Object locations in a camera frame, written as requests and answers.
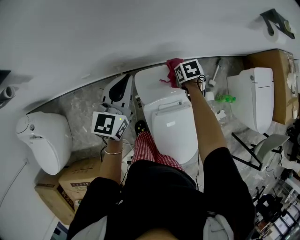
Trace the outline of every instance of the red checkered pants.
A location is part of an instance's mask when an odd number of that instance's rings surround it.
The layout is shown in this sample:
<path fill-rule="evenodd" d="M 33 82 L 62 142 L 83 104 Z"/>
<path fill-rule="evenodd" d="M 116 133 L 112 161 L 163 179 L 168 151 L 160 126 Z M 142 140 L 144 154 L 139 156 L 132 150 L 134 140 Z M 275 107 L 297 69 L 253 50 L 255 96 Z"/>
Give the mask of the red checkered pants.
<path fill-rule="evenodd" d="M 174 158 L 159 153 L 149 132 L 140 133 L 135 140 L 135 153 L 131 164 L 138 160 L 148 160 L 184 171 Z"/>

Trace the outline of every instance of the smart toilet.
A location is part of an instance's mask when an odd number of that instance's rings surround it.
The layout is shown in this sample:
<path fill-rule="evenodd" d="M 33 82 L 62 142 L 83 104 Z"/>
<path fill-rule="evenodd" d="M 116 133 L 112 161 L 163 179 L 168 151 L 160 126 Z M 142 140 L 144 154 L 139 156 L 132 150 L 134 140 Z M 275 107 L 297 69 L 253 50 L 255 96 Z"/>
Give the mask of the smart toilet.
<path fill-rule="evenodd" d="M 250 129 L 265 133 L 272 122 L 274 84 L 271 68 L 256 67 L 227 78 L 234 116 Z"/>
<path fill-rule="evenodd" d="M 43 112 L 27 114 L 19 119 L 16 134 L 50 175 L 56 175 L 69 160 L 73 139 L 64 116 Z"/>
<path fill-rule="evenodd" d="M 135 86 L 158 151 L 183 164 L 197 152 L 196 128 L 185 91 L 159 81 L 168 81 L 168 73 L 166 65 L 140 71 L 135 75 Z"/>

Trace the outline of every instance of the hand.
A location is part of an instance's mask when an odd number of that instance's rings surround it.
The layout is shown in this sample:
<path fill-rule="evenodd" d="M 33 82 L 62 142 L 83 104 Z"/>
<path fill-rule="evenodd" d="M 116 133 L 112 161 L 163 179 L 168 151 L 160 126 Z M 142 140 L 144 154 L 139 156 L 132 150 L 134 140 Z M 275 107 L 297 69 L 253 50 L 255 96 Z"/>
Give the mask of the hand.
<path fill-rule="evenodd" d="M 182 84 L 182 86 L 185 87 L 185 88 L 187 88 L 187 89 L 190 89 L 190 88 L 193 88 L 193 87 L 198 88 L 198 86 L 197 86 L 197 78 L 189 80 L 187 82 L 184 82 Z"/>

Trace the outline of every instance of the person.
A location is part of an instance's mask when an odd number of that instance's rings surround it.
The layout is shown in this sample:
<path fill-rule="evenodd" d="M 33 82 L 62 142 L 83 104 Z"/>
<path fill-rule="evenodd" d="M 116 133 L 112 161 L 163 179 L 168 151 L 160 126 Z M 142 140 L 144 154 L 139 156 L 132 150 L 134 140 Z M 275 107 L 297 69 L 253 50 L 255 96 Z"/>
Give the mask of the person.
<path fill-rule="evenodd" d="M 255 209 L 221 127 L 195 82 L 185 83 L 204 167 L 204 193 L 172 157 L 137 127 L 135 153 L 120 190 L 122 141 L 109 141 L 67 239 L 174 240 L 251 237 Z"/>

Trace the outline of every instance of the green object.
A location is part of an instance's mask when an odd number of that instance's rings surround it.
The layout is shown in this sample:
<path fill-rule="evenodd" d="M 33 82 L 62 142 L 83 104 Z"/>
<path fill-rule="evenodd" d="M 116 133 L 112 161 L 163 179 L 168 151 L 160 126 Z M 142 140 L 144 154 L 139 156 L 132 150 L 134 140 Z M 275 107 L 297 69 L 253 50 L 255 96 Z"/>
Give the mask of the green object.
<path fill-rule="evenodd" d="M 233 97 L 229 94 L 218 94 L 215 97 L 215 101 L 219 103 L 234 103 L 236 101 L 236 97 Z"/>

